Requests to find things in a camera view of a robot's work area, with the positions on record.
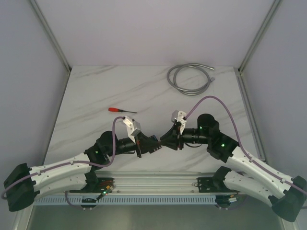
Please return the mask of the black fuse box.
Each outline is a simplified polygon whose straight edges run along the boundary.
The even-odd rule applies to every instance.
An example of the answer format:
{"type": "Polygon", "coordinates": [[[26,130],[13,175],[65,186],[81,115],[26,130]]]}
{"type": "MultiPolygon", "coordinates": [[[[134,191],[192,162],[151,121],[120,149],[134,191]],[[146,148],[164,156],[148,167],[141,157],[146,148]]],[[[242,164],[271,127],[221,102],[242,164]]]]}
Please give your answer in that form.
{"type": "Polygon", "coordinates": [[[143,152],[144,153],[153,153],[155,151],[158,151],[161,149],[160,142],[158,141],[157,137],[155,135],[152,135],[150,137],[147,137],[143,141],[143,152]]]}

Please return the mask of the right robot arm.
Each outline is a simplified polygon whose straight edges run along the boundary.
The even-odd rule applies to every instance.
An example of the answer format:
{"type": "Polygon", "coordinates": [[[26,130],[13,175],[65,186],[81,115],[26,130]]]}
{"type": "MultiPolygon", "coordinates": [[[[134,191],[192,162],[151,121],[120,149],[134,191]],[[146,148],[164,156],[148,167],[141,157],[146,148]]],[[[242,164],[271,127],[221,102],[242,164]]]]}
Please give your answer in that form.
{"type": "Polygon", "coordinates": [[[197,128],[184,128],[186,121],[175,121],[161,138],[161,145],[181,150],[184,144],[206,144],[207,152],[226,163],[213,175],[217,191],[226,188],[245,193],[272,208],[280,218],[294,222],[307,199],[307,182],[272,168],[220,131],[210,114],[197,118],[197,128]]]}

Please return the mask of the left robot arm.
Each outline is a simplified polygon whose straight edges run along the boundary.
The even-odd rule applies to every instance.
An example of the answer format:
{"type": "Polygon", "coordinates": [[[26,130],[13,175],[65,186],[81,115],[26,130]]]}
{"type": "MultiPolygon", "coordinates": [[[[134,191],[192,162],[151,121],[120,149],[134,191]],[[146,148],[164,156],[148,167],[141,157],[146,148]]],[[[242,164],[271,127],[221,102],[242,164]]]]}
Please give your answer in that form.
{"type": "Polygon", "coordinates": [[[96,192],[99,179],[95,171],[109,164],[113,155],[136,153],[141,157],[160,148],[155,136],[147,137],[139,133],[133,139],[118,139],[112,131],[106,131],[92,147],[70,159],[36,167],[19,164],[4,181],[3,196],[9,211],[15,212],[55,193],[96,192]]]}

